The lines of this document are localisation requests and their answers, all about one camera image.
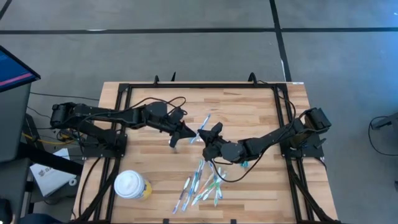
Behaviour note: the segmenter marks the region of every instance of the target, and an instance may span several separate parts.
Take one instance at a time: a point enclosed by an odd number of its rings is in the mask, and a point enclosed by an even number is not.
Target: black metal frame
[[[280,103],[280,99],[279,99],[279,91],[281,91],[283,93],[283,97],[286,100],[289,100],[289,95],[287,92],[287,85],[285,83],[258,83],[257,78],[256,78],[255,74],[253,74],[253,73],[250,74],[247,83],[159,83],[159,78],[158,78],[158,76],[156,76],[153,83],[138,83],[138,84],[122,83],[122,84],[119,84],[118,96],[116,98],[115,109],[120,110],[121,98],[122,98],[124,91],[127,91],[125,107],[130,106],[130,99],[132,96],[133,88],[268,88],[274,92],[275,107],[277,110],[277,115],[278,115],[278,120],[279,120],[280,126],[284,125],[284,118],[283,118],[282,107],[281,107],[281,103]],[[288,101],[285,101],[285,105],[286,105],[288,119],[289,119],[289,121],[292,121],[292,119],[293,119],[292,110],[290,108]],[[123,127],[121,132],[124,134],[125,130],[126,130],[126,128]],[[280,148],[281,148],[281,154],[285,157],[285,161],[286,161],[287,172],[289,175],[290,190],[292,193],[292,202],[293,202],[293,206],[294,206],[295,218],[296,218],[297,223],[314,222],[315,219],[313,216],[313,211],[315,211],[315,213],[318,215],[321,222],[333,223],[334,220],[329,218],[323,212],[323,210],[317,205],[316,201],[314,201],[314,199],[308,192],[307,181],[306,181],[305,172],[304,172],[304,166],[303,166],[301,158],[296,159],[297,167],[298,167],[298,175],[297,175],[293,168],[293,162],[292,162],[293,156],[290,156],[290,154],[288,154],[288,155],[283,154],[283,152],[286,152],[290,149],[287,142],[281,143]],[[120,160],[121,160],[121,158],[115,159],[115,164],[117,166],[116,167],[117,170],[119,170]],[[103,185],[106,181],[106,176],[107,176],[108,170],[109,170],[109,162],[110,162],[110,159],[106,158],[104,166],[103,166],[101,182],[99,185],[100,189],[103,187]],[[302,218],[302,214],[300,211],[299,197],[297,194],[296,187],[298,187],[299,190],[304,195],[305,208],[307,211],[308,220],[303,220],[303,218]],[[111,186],[111,191],[110,191],[109,200],[108,200],[108,206],[106,209],[106,220],[108,220],[108,221],[111,221],[111,218],[112,218],[114,198],[115,198],[115,194],[114,194],[113,186]],[[101,212],[101,202],[96,207],[94,220],[99,220],[100,212]]]
[[[29,158],[32,162],[42,164],[69,174],[81,175],[83,165],[68,159],[55,156],[47,151],[37,149],[23,142],[19,143],[18,158]]]

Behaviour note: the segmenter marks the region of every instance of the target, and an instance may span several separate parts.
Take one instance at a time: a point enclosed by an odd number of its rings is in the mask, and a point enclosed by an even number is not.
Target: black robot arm
[[[118,111],[106,108],[98,108],[76,103],[63,103],[53,105],[51,127],[64,129],[72,128],[96,138],[99,143],[110,146],[117,145],[124,137],[112,129],[101,129],[90,121],[115,122],[131,129],[139,129],[150,126],[164,131],[171,136],[170,146],[174,147],[179,139],[192,138],[196,134],[185,125],[183,121],[183,110],[174,108],[167,112],[167,104],[163,101],[153,102],[136,108],[128,108]]]
[[[301,117],[305,116],[305,124],[301,122]],[[292,148],[298,148],[305,144],[305,140],[314,134],[325,133],[331,126],[329,120],[322,109],[312,108],[306,110],[291,123],[266,134],[261,138],[248,138],[239,140],[238,143],[225,141],[218,135],[223,124],[216,124],[210,131],[198,130],[200,137],[205,142],[203,157],[206,161],[222,157],[233,162],[242,163],[257,159],[270,146],[282,141],[289,140]],[[320,147],[324,139],[310,147]]]

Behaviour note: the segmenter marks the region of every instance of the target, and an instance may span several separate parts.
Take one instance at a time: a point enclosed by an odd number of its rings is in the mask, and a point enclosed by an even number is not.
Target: wooden table
[[[118,82],[106,82],[103,86],[99,106],[114,108]],[[305,87],[302,83],[288,83],[289,98],[297,109],[297,114],[310,107]],[[217,122],[222,122],[222,135],[225,139],[261,137],[279,128],[275,100],[269,89],[199,89],[199,88],[141,88],[133,89],[131,105],[148,97],[171,100],[184,96],[187,102],[182,107],[188,112],[184,117],[187,125],[193,130],[200,127],[203,120],[211,113],[205,129],[210,129]],[[286,111],[282,103],[285,121]],[[96,122],[101,128],[109,128],[109,123]],[[121,161],[120,172],[136,170],[152,182],[152,195],[145,201],[123,199],[116,196],[112,222],[114,223],[161,223],[169,218],[171,223],[210,222],[229,223],[237,219],[238,223],[294,223],[294,210],[289,187],[289,179],[285,159],[280,154],[279,145],[270,147],[257,166],[237,183],[223,183],[221,186],[224,199],[215,208],[214,195],[195,206],[189,206],[186,212],[172,215],[185,180],[192,175],[202,159],[204,144],[189,144],[188,139],[180,140],[177,153],[168,146],[170,139],[167,133],[159,133],[152,128],[126,130],[128,145],[126,155]],[[95,159],[85,162],[81,179],[86,178],[89,168]],[[245,169],[239,165],[221,166],[228,172],[227,179],[237,179]],[[330,217],[337,219],[335,206],[330,192],[325,168],[315,159],[304,159],[308,188],[315,200]],[[98,191],[103,170],[103,159],[99,161],[90,175],[83,196],[83,208],[87,207]],[[202,183],[211,173],[205,167],[201,178]],[[77,199],[79,199],[80,182]],[[303,197],[299,194],[303,218],[306,218]],[[108,193],[105,195],[101,218],[105,217]],[[74,212],[77,214],[78,200]]]

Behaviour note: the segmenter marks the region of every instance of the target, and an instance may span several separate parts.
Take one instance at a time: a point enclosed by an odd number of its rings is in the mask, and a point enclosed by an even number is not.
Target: black cable
[[[64,96],[64,95],[54,95],[54,94],[34,93],[34,92],[31,92],[30,94],[42,95],[42,96],[65,97],[65,98],[78,98],[78,99],[95,100],[95,101],[99,101],[100,100],[100,99],[94,99],[94,98],[83,97],[83,96]]]
[[[93,165],[90,167],[90,169],[89,169],[89,171],[87,173],[86,179],[85,179],[85,181],[83,183],[83,186],[81,187],[81,193],[80,193],[80,199],[79,199],[79,217],[81,216],[81,201],[83,200],[83,194],[85,192],[85,187],[86,187],[86,184],[87,184],[87,180],[88,180],[91,172],[93,171],[95,165],[98,163],[98,161],[100,161],[100,159],[101,158],[98,158],[97,160],[95,160]]]
[[[61,200],[62,200],[62,198],[59,198],[55,202],[47,202],[46,200],[44,200],[43,202],[46,203],[47,205],[56,205],[56,204],[60,203]]]
[[[37,110],[35,110],[35,109],[33,109],[33,108],[29,107],[29,106],[27,106],[27,107],[28,107],[28,109],[31,109],[33,112],[37,113],[38,115],[43,116],[43,117],[48,118],[48,119],[51,119],[50,116],[41,114],[41,113],[37,112]]]
[[[290,100],[287,100],[287,99],[285,99],[285,98],[283,98],[283,97],[281,97],[281,96],[278,96],[278,97],[281,98],[281,99],[283,99],[283,100],[285,100],[285,102],[289,102],[289,104],[292,105],[292,107],[293,107],[293,112],[294,112],[294,113],[293,113],[293,119],[295,119],[295,117],[296,117],[296,107],[294,106],[294,104],[293,104]],[[284,134],[286,134],[287,132],[289,132],[290,129],[292,129],[292,126],[293,126],[293,120],[292,120],[292,122],[289,123],[289,127],[288,127],[283,133],[280,134],[280,136],[275,140],[275,142],[279,141],[279,140],[281,139],[281,137],[282,137]],[[221,176],[221,174],[218,173],[217,167],[216,167],[216,164],[215,164],[214,160],[211,160],[210,162],[213,164],[214,169],[215,169],[215,172],[216,172],[216,174],[218,175],[218,177],[219,177],[221,180],[223,180],[223,181],[225,181],[225,182],[228,182],[228,183],[238,182],[238,181],[240,181],[241,179],[243,179],[243,178],[256,166],[256,164],[260,161],[260,159],[262,158],[262,156],[264,155],[264,153],[265,153],[265,152],[267,151],[267,149],[268,149],[269,147],[271,147],[271,146],[272,146],[272,144],[269,145],[269,146],[267,146],[267,147],[265,147],[265,148],[263,149],[261,155],[260,155],[260,156],[258,157],[258,159],[255,161],[255,163],[254,163],[254,164],[253,164],[253,165],[252,165],[240,178],[238,178],[238,179],[236,179],[236,180],[226,180],[226,179],[224,179],[224,178]]]
[[[268,84],[267,82],[264,82],[264,81],[262,81],[262,80],[258,80],[258,81],[257,81],[257,83],[259,83],[259,82],[261,82],[261,83],[263,83],[263,84]]]
[[[371,143],[372,148],[373,148],[376,152],[378,152],[379,154],[382,154],[382,155],[384,155],[384,156],[398,156],[398,154],[388,154],[388,153],[384,153],[384,152],[378,151],[378,150],[376,149],[376,147],[374,147],[373,142],[372,142],[372,138],[371,138],[371,126],[372,126],[372,122],[373,122],[375,119],[386,118],[386,117],[387,117],[387,116],[377,116],[377,117],[373,118],[373,119],[371,120],[371,122],[369,122],[369,127],[368,127],[368,138],[369,138],[369,142]]]
[[[316,160],[318,160],[320,163],[322,163],[322,165],[325,167],[325,170],[328,170],[328,167],[326,166],[325,162],[319,158],[319,157],[314,157]]]
[[[76,214],[75,214],[75,212],[73,212],[73,209],[72,209],[72,215],[73,215],[73,219],[75,220],[76,219]]]
[[[177,100],[177,99],[184,99],[184,102],[181,103],[180,106],[174,106],[173,104],[171,104],[171,102],[173,102],[173,101],[175,101],[175,100]],[[174,99],[171,99],[170,101],[164,101],[164,102],[166,102],[167,104],[169,104],[169,105],[171,105],[171,106],[174,107],[172,110],[170,110],[170,111],[167,113],[167,115],[169,115],[169,114],[173,113],[173,111],[174,111],[175,109],[177,109],[177,108],[180,108],[180,109],[181,109],[181,107],[187,102],[187,99],[186,99],[185,97],[183,97],[183,96],[178,96],[178,97],[176,97],[176,98],[174,98]],[[181,110],[182,110],[182,113],[183,113],[184,115],[187,115],[187,114],[188,114],[187,111],[185,111],[185,110],[183,110],[183,109],[181,109]]]
[[[217,162],[217,161],[215,161],[214,159],[213,159],[213,161],[214,161],[215,163],[217,163],[217,164],[222,164],[222,165],[233,165],[233,162],[231,162],[231,163]]]

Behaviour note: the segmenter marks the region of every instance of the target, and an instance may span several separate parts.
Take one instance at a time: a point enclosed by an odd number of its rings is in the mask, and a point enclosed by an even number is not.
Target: computer monitor
[[[0,93],[39,79],[39,74],[0,45]]]

